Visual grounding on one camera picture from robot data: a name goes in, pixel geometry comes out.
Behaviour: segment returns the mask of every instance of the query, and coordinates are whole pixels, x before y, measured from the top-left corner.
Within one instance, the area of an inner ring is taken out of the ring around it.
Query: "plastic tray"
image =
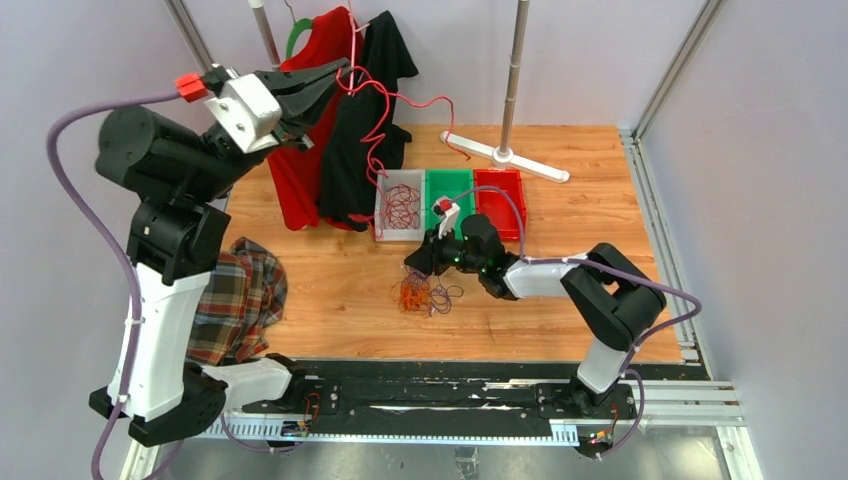
[[[474,186],[474,176],[471,170],[427,170],[426,183],[425,209],[427,213],[424,223],[427,228],[433,228],[439,223],[439,217],[433,213],[431,208],[433,203],[440,197],[453,198],[466,190],[470,190]],[[476,213],[474,195],[466,195],[457,204],[459,205],[459,218],[456,221],[456,232],[461,237],[460,224],[462,224],[462,220]]]
[[[377,184],[385,192],[398,185],[408,185],[419,192],[421,200],[418,202],[418,228],[395,229],[386,228],[383,225],[381,213],[385,206],[383,197],[377,193],[374,200],[374,230],[378,241],[384,242],[420,242],[424,239],[424,193],[426,192],[426,175],[424,170],[386,170],[388,177],[377,176]]]
[[[518,170],[474,170],[474,186],[492,185],[505,191],[515,202],[521,214],[521,223],[527,226],[527,208],[524,205],[524,189]],[[498,229],[501,240],[518,240],[518,221],[509,202],[497,192],[474,192],[477,213],[483,213]]]

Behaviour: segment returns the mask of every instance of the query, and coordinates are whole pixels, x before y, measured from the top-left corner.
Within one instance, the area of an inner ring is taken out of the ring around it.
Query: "white bin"
[[[424,197],[426,195],[424,170],[386,170],[386,175],[377,176],[377,184],[385,192],[398,185],[408,185],[417,188],[421,196],[418,207],[418,228],[396,229],[385,228],[383,225],[383,197],[377,192],[374,201],[374,226],[377,232],[377,240],[383,242],[420,242],[424,239]]]

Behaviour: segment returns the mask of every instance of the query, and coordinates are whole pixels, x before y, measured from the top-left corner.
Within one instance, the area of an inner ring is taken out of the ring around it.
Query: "clothing rack stand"
[[[567,171],[549,167],[543,163],[515,155],[509,147],[509,137],[512,134],[512,118],[515,114],[515,92],[518,90],[518,71],[521,68],[521,50],[524,47],[524,32],[527,29],[527,9],[529,6],[530,0],[518,0],[518,14],[515,17],[515,35],[512,40],[512,55],[509,62],[509,81],[506,87],[506,100],[504,101],[500,145],[498,147],[490,147],[480,142],[460,137],[454,133],[450,135],[450,139],[447,139],[447,131],[442,132],[441,138],[443,142],[450,143],[454,147],[470,154],[490,158],[497,168],[517,168],[546,178],[552,182],[562,183],[568,180],[570,176]]]

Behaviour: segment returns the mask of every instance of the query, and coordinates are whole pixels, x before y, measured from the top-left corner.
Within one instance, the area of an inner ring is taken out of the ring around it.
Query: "green hanger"
[[[297,43],[297,39],[300,37],[300,34],[311,29],[311,18],[301,18],[294,23],[294,27],[292,27],[291,33],[289,33],[289,41],[286,44],[286,60],[291,58],[292,53],[294,53],[294,44]]]

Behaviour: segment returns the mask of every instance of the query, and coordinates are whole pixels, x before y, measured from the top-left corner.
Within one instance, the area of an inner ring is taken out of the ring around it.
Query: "hanging garment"
[[[207,365],[241,363],[268,348],[265,329],[283,318],[286,271],[277,258],[242,237],[221,252],[200,297],[186,358]]]
[[[312,33],[306,46],[297,55],[283,62],[280,70],[319,67],[340,58],[350,59],[351,27],[346,8],[337,7],[315,17],[311,28]],[[300,31],[302,30],[293,32],[294,36],[290,42],[292,46]],[[314,147],[305,152],[281,148],[268,156],[268,166],[274,179],[283,221],[289,230],[318,226],[316,203],[321,193],[321,158],[332,134],[336,110],[342,95],[341,91],[336,93],[324,115],[307,132],[310,140],[315,143]]]
[[[383,12],[369,23],[362,46],[362,66],[386,90],[397,92],[398,78],[414,77],[418,75],[418,68],[409,55],[391,13]],[[386,169],[401,168],[404,144],[412,141],[409,132],[392,124],[395,100],[392,97],[389,116],[380,129],[386,138],[373,154]],[[324,149],[319,214],[360,232],[367,230],[368,224],[355,222],[349,215],[373,214],[376,192],[366,177],[367,154],[371,144],[362,143],[361,140],[374,128],[385,108],[385,97],[371,87],[362,89],[354,96],[342,97],[333,135]]]

